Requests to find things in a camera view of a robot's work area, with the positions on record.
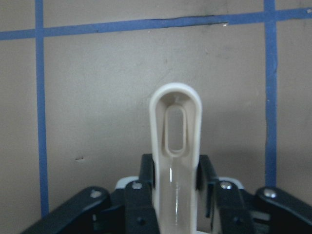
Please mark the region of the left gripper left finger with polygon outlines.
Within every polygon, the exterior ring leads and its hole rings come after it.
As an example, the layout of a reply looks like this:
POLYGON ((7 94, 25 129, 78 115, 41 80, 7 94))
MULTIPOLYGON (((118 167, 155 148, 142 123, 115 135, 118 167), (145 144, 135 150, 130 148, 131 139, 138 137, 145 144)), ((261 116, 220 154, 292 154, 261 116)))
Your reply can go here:
POLYGON ((157 234, 158 221, 153 207, 155 166, 151 154, 143 154, 139 177, 125 187, 125 233, 157 234))

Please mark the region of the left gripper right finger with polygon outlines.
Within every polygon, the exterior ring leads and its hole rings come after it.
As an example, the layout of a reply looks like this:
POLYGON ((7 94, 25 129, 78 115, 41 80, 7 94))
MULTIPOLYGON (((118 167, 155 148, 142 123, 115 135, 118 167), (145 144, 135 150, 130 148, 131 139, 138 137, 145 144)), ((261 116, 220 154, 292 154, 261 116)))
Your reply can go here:
POLYGON ((237 185, 221 180, 207 155, 199 156, 196 189, 212 234, 252 234, 254 225, 237 185))

